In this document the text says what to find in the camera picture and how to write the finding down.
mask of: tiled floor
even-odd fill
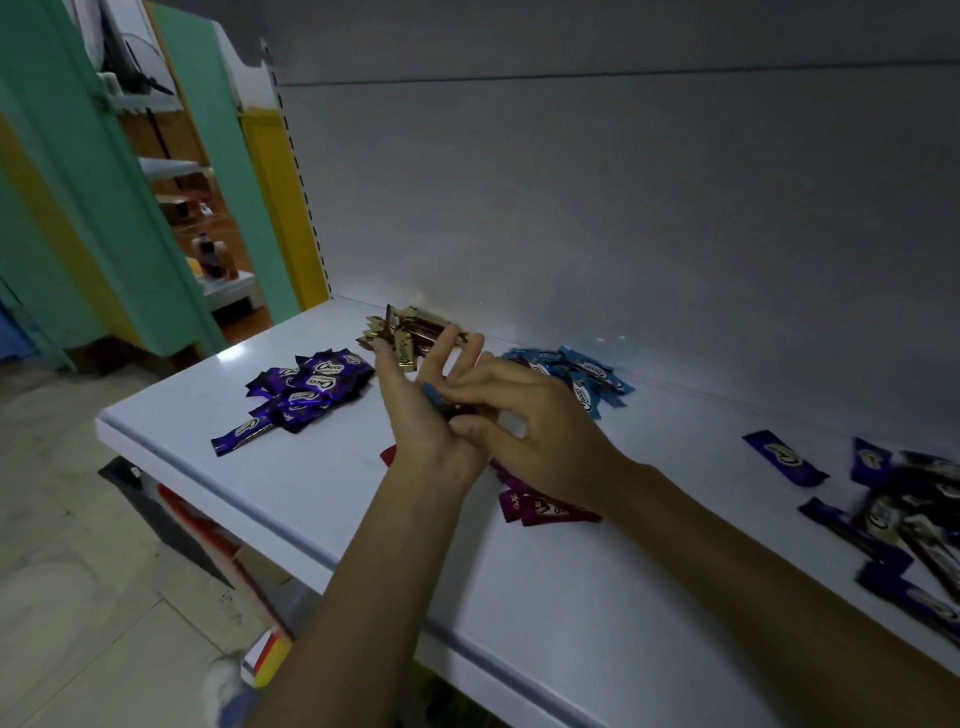
[[[152,381],[0,366],[0,728],[200,728],[206,666],[262,630],[97,474],[93,418]]]

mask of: bottle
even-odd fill
[[[201,233],[193,239],[194,247],[197,249],[197,258],[200,261],[201,270],[212,279],[221,279],[224,276],[224,268],[217,257],[216,246],[210,240],[209,235]]]

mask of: dark blue candy wrapper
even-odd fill
[[[878,448],[859,437],[853,438],[853,467],[850,480],[868,488],[883,488],[890,483],[890,459],[894,453]]]
[[[570,383],[570,389],[573,390],[573,396],[577,398],[580,406],[589,413],[592,420],[599,420],[600,413],[597,411],[597,402],[600,401],[600,398],[596,396],[590,386],[590,377],[577,369],[571,369],[566,378]]]
[[[270,418],[267,415],[261,414],[247,420],[223,437],[213,438],[210,440],[210,444],[213,446],[214,452],[217,453],[217,457],[220,457],[221,455],[226,455],[228,452],[233,452],[241,445],[247,444],[254,437],[273,428],[274,424],[270,421]]]
[[[768,429],[744,435],[743,439],[795,485],[812,488],[829,478],[829,475],[806,462]]]
[[[851,517],[847,513],[832,505],[827,505],[817,497],[811,498],[797,510],[809,519],[826,526],[837,536],[850,542],[872,559],[879,561],[893,573],[903,573],[913,563],[913,556],[902,548],[887,544],[869,533],[855,528],[851,525]]]
[[[867,564],[856,576],[857,583],[881,599],[896,604],[911,617],[960,647],[960,611],[928,594],[880,564]]]
[[[615,394],[629,395],[631,392],[634,392],[635,388],[615,375],[612,367],[601,364],[596,359],[590,358],[584,353],[575,352],[568,347],[560,347],[560,353],[564,355],[566,361],[582,369],[598,382],[610,385]]]

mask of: gold candy wrapper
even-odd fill
[[[371,341],[381,338],[394,345],[396,358],[404,372],[417,370],[417,357],[426,356],[437,338],[449,325],[447,319],[417,306],[408,305],[406,308],[396,308],[387,305],[386,315],[367,317],[367,328],[358,338],[357,344],[368,351],[372,351]],[[464,346],[467,335],[461,331],[457,340],[458,346]]]
[[[409,331],[399,329],[394,336],[394,352],[400,369],[404,372],[417,370],[417,355],[414,352],[414,340]]]

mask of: left hand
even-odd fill
[[[423,382],[434,386],[445,382],[454,384],[477,364],[493,358],[489,352],[481,353],[483,334],[474,333],[460,351],[449,376],[444,376],[444,364],[453,352],[459,333],[453,324],[444,329],[433,349],[423,358],[416,382],[404,376],[393,348],[386,341],[374,339],[373,347],[380,394],[396,437],[396,459],[391,471],[406,473],[424,484],[453,489],[465,496],[490,456],[453,434],[420,389]],[[493,412],[484,416],[496,419]]]

